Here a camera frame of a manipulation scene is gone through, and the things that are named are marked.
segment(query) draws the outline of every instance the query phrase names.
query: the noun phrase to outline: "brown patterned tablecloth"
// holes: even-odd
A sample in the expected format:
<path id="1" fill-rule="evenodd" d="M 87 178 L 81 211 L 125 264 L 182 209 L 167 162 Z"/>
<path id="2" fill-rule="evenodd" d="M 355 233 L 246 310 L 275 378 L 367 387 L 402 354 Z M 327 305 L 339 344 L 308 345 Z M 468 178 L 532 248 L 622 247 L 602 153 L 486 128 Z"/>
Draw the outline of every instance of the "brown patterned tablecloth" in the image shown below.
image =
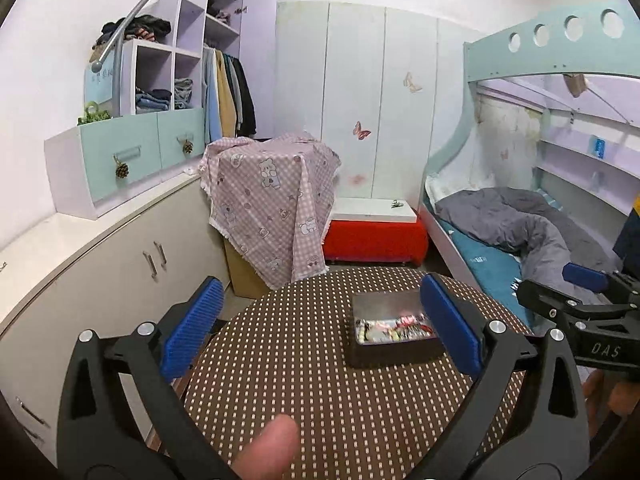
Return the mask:
<path id="1" fill-rule="evenodd" d="M 360 267 L 295 282 L 255 301 L 211 341 L 185 408 L 229 463 L 279 413 L 300 425 L 291 478 L 395 480 L 435 443 L 472 381 L 445 354 L 423 365 L 355 370 L 344 361 L 350 301 L 358 292 L 411 290 L 422 273 Z M 497 301 L 444 278 L 485 317 L 527 328 Z M 484 441 L 498 443 L 522 386 L 514 374 Z"/>

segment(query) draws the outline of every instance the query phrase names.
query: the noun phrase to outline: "pink checkered cloth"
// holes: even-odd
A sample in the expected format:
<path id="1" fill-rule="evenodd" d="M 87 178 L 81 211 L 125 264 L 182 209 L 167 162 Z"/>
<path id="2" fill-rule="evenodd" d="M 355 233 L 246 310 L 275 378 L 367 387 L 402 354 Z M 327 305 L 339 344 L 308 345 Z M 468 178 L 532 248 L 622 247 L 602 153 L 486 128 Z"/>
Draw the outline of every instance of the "pink checkered cloth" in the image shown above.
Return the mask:
<path id="1" fill-rule="evenodd" d="M 321 274 L 338 166 L 338 155 L 315 139 L 216 140 L 199 166 L 209 223 L 270 288 Z"/>

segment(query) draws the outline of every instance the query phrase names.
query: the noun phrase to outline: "human hand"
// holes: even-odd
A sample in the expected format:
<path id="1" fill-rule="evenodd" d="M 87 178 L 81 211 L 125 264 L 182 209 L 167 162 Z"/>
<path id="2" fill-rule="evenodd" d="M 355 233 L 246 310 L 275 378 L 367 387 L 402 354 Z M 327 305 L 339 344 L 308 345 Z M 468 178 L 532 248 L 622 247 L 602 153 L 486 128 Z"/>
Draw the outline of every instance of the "human hand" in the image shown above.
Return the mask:
<path id="1" fill-rule="evenodd" d="M 582 386 L 586 398 L 587 418 L 589 421 L 589 435 L 594 436 L 598 432 L 598 409 L 603 401 L 604 371 L 596 370 Z M 618 416 L 631 415 L 640 400 L 640 383 L 628 381 L 618 382 L 612 389 L 607 407 Z"/>
<path id="2" fill-rule="evenodd" d="M 242 449 L 231 469 L 242 480 L 280 480 L 301 447 L 298 425 L 281 414 Z"/>

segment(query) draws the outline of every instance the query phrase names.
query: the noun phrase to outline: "silver screw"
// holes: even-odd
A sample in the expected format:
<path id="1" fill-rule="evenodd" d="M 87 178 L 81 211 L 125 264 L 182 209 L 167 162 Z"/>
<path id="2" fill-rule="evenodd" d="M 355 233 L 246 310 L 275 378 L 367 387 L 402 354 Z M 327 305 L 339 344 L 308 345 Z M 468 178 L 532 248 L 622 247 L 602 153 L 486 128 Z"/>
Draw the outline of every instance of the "silver screw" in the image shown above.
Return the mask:
<path id="1" fill-rule="evenodd" d="M 562 341 L 562 339 L 564 339 L 564 333 L 562 333 L 562 330 L 558 330 L 557 328 L 552 328 L 550 335 L 551 339 L 555 339 L 556 341 Z"/>
<path id="2" fill-rule="evenodd" d="M 147 321 L 146 323 L 143 323 L 138 327 L 138 333 L 140 335 L 149 335 L 153 333 L 155 329 L 156 329 L 156 326 L 150 321 Z"/>
<path id="3" fill-rule="evenodd" d="M 88 341 L 91 341 L 91 338 L 93 336 L 94 336 L 94 333 L 91 330 L 82 330 L 82 332 L 78 336 L 78 339 L 83 343 L 86 343 Z"/>
<path id="4" fill-rule="evenodd" d="M 507 327 L 504 325 L 503 322 L 498 321 L 497 319 L 494 319 L 491 323 L 489 323 L 489 330 L 491 330 L 491 332 L 501 334 L 502 332 L 507 330 Z"/>

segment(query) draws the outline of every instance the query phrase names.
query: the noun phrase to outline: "purple cabinet door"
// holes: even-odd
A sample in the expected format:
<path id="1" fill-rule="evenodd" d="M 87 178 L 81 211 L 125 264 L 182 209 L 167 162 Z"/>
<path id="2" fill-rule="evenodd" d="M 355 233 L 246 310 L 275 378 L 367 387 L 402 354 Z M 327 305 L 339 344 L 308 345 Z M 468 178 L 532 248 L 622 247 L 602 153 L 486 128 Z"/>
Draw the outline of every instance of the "purple cabinet door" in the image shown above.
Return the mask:
<path id="1" fill-rule="evenodd" d="M 240 56 L 255 109 L 256 139 L 273 137 L 276 0 L 244 0 Z"/>

